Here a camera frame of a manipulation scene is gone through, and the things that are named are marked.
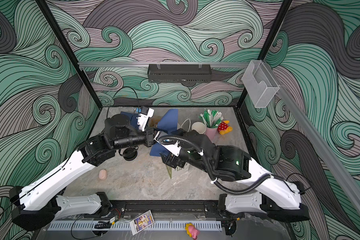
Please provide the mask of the white paper takeout bag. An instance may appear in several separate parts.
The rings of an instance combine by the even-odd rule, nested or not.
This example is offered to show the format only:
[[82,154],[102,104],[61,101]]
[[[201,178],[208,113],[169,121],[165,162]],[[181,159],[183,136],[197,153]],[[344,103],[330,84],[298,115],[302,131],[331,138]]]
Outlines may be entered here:
[[[188,132],[191,129],[191,120],[186,119],[182,124],[178,123],[177,129],[183,129],[186,132]],[[175,169],[170,166],[166,166],[166,169],[167,169],[170,179],[174,179],[174,178],[177,178],[178,176],[186,174],[190,169],[190,165],[188,163],[185,163],[183,168],[176,167]]]

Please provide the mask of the single navy blue napkin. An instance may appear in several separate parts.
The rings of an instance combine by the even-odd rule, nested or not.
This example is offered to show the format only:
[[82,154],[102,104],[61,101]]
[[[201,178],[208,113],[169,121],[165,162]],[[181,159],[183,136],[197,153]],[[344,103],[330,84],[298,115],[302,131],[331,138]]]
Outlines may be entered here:
[[[178,129],[178,109],[170,109],[168,110],[164,116],[159,120],[157,128],[165,131],[166,134],[170,135]],[[160,145],[159,143],[155,143],[151,147],[150,156],[152,157],[160,157],[161,154],[167,156],[170,152]]]

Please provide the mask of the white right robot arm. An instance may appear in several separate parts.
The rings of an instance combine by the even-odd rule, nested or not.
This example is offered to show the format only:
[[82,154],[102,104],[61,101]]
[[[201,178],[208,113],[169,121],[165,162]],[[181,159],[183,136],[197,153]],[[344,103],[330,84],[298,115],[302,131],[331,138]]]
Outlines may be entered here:
[[271,173],[242,149],[217,146],[196,131],[182,135],[158,132],[155,141],[169,151],[162,155],[167,166],[188,163],[207,173],[211,184],[223,191],[218,201],[221,216],[257,213],[285,223],[310,219],[301,198],[304,185]]

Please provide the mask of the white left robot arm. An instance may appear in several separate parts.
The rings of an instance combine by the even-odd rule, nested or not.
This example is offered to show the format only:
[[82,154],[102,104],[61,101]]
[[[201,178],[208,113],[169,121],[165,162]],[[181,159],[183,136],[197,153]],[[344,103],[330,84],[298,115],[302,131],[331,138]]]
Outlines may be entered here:
[[83,142],[67,160],[49,173],[25,187],[10,190],[12,223],[27,231],[40,229],[50,222],[73,215],[106,217],[112,204],[104,192],[85,197],[68,198],[59,193],[81,175],[98,167],[116,155],[117,150],[154,144],[153,128],[146,124],[153,109],[140,111],[134,128],[128,116],[114,115],[105,120],[104,130]]

